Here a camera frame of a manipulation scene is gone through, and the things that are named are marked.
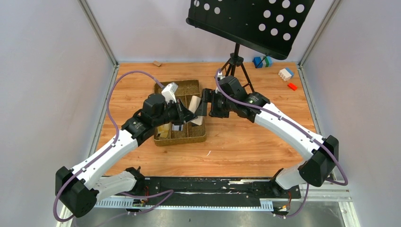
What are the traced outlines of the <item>beige leather card holder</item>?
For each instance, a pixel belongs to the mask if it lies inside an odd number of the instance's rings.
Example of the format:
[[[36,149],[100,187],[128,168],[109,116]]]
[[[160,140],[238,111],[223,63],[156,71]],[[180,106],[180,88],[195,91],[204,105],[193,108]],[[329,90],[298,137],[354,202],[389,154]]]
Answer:
[[[196,110],[198,109],[200,103],[201,103],[200,97],[192,96],[188,109],[191,112],[195,113]],[[202,125],[203,124],[203,116],[197,116],[195,119],[191,120],[191,123],[198,125],[198,126]]]

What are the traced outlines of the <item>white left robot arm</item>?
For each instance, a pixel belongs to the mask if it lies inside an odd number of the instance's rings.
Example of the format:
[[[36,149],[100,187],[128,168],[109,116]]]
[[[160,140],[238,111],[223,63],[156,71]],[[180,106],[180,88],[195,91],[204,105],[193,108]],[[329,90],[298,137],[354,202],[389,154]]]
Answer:
[[[152,137],[155,128],[168,123],[183,125],[195,118],[196,115],[180,99],[166,101],[161,94],[149,95],[143,107],[97,152],[71,169],[63,166],[57,170],[53,204],[56,219],[66,221],[57,215],[59,201],[70,210],[72,217],[80,218],[89,213],[98,201],[109,196],[128,191],[133,195],[142,194],[144,177],[133,167],[113,177],[102,176],[118,160]]]

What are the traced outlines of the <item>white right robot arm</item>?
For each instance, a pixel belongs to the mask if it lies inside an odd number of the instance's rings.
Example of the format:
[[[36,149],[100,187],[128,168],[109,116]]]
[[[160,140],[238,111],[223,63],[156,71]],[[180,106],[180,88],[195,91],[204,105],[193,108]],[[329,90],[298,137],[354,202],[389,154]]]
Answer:
[[[320,187],[338,163],[339,141],[336,137],[325,138],[309,131],[282,113],[262,94],[247,93],[233,76],[218,79],[216,89],[203,89],[195,113],[227,118],[230,112],[275,133],[302,156],[301,163],[281,169],[274,175],[270,191],[275,197],[283,197],[291,187],[303,183]]]

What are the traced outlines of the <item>gold VIP card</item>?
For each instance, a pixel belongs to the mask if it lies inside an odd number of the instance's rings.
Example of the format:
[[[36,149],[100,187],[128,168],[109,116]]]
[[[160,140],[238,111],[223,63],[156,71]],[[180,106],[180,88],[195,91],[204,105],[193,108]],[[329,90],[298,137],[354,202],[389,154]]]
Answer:
[[[163,124],[157,127],[157,137],[159,139],[167,139],[169,136],[170,126],[169,124]]]

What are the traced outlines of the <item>woven straw divided tray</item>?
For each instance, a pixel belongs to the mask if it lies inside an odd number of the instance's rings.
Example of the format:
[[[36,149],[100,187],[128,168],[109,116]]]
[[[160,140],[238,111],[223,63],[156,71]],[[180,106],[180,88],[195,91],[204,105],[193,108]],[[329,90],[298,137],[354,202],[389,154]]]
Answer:
[[[181,80],[175,82],[178,89],[175,97],[179,98],[183,105],[188,109],[191,97],[201,97],[202,89],[198,80]],[[183,131],[173,131],[172,124],[169,124],[170,131],[167,139],[159,139],[157,137],[157,129],[155,130],[153,141],[156,146],[172,146],[179,144],[198,143],[206,140],[205,122],[198,126],[193,123],[187,123],[183,126]]]

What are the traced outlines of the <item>small wooden block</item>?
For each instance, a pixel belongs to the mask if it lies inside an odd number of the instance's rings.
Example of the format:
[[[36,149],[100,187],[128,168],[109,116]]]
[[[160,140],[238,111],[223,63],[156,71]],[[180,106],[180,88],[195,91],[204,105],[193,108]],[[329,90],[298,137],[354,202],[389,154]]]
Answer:
[[[162,63],[158,61],[153,61],[153,64],[156,65],[157,67],[160,67],[162,65]]]

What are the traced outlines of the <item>blue green toy block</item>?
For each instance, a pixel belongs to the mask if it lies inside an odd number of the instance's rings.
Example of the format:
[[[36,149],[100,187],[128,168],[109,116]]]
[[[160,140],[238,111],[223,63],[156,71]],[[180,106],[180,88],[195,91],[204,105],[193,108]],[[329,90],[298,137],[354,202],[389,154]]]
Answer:
[[[272,58],[270,56],[254,57],[253,64],[255,68],[268,68],[273,65]]]

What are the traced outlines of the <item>white blue toy block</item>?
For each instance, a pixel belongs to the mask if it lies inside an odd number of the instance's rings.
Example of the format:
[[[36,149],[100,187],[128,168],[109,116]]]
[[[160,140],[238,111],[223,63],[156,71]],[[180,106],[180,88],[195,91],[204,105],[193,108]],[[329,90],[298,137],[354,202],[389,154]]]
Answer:
[[[295,73],[290,69],[290,68],[284,68],[281,69],[278,72],[278,76],[283,80],[283,81],[288,81],[291,78],[293,78]]]

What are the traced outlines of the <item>red toy block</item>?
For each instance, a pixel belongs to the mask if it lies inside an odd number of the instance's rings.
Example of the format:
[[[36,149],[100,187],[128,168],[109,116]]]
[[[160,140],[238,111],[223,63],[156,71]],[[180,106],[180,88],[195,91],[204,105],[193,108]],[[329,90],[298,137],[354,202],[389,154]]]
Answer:
[[[289,87],[291,90],[293,90],[293,91],[296,91],[296,90],[298,89],[298,86],[296,86],[296,85],[293,84],[293,83],[288,83],[288,87]]]

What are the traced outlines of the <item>black music stand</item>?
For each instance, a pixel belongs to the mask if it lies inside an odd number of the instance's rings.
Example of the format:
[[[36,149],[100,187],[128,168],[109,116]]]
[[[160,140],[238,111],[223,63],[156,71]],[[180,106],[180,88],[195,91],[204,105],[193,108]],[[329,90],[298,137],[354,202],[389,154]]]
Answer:
[[[312,0],[192,0],[186,23],[235,43],[285,60]]]

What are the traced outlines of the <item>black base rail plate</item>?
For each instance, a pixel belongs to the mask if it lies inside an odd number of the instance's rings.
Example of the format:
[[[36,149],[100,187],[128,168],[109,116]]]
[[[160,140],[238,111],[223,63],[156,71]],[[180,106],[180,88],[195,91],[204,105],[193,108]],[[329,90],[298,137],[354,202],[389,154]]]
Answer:
[[[146,196],[148,204],[166,198],[165,205],[212,205],[213,203],[254,203],[260,199],[299,199],[297,186],[274,192],[269,178],[257,177],[147,177],[128,192]]]

